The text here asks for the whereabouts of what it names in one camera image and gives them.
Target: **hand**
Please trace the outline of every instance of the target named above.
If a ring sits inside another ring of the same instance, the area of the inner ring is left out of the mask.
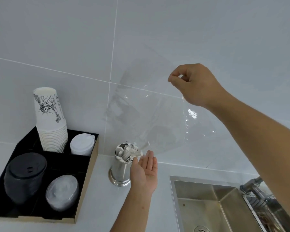
[[[183,94],[187,102],[205,108],[228,94],[211,71],[200,63],[178,66],[168,81]]]
[[[134,157],[130,169],[131,187],[152,195],[158,184],[157,172],[158,162],[154,152],[147,151],[146,156],[142,156],[139,162]]]

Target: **sink drain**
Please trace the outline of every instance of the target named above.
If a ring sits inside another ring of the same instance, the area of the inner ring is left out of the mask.
[[[197,226],[193,232],[210,232],[208,228],[204,226]]]

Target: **metal canister base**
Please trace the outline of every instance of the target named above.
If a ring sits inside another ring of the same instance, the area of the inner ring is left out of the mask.
[[[111,181],[112,184],[116,185],[117,187],[125,187],[125,186],[129,185],[129,183],[131,182],[130,179],[128,179],[128,180],[126,180],[124,182],[117,182],[113,178],[112,168],[110,168],[109,171],[108,171],[108,179]]]

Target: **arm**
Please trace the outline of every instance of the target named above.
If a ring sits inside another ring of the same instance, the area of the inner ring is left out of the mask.
[[[220,119],[290,215],[290,130],[233,97],[201,64],[179,66],[168,81]]]
[[[151,195],[157,187],[158,163],[152,151],[138,162],[136,157],[130,170],[131,188],[110,232],[144,232]]]

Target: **sink rim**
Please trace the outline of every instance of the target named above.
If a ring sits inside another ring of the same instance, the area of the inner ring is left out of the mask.
[[[171,183],[171,192],[173,197],[173,203],[175,207],[175,214],[177,219],[177,226],[179,232],[184,231],[184,225],[182,223],[182,216],[179,209],[178,199],[176,189],[175,189],[175,181],[183,181],[183,182],[192,182],[192,183],[203,183],[203,184],[210,184],[210,185],[218,185],[218,186],[227,186],[227,187],[235,187],[239,188],[241,184],[239,183],[230,183],[224,181],[215,181],[215,180],[206,180],[206,179],[198,179],[198,178],[187,178],[187,177],[179,177],[179,176],[170,176],[170,183]]]

